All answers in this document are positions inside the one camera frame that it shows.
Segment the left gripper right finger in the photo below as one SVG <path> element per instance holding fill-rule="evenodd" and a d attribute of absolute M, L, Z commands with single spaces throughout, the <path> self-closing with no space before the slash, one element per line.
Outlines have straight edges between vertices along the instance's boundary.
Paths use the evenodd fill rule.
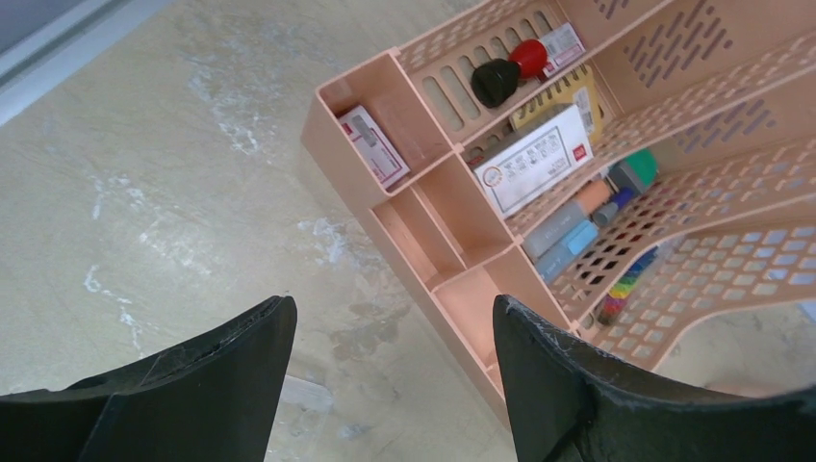
<path fill-rule="evenodd" d="M 744 398 L 635 367 L 510 295 L 493 307 L 521 461 L 811 461 L 815 390 Z"/>

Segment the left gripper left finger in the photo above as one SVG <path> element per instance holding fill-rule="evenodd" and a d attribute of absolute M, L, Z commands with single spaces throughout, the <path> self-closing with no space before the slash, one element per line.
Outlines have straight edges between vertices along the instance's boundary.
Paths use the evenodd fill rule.
<path fill-rule="evenodd" d="M 5 461 L 261 461 L 297 311 L 273 296 L 123 367 L 1 398 Z"/>

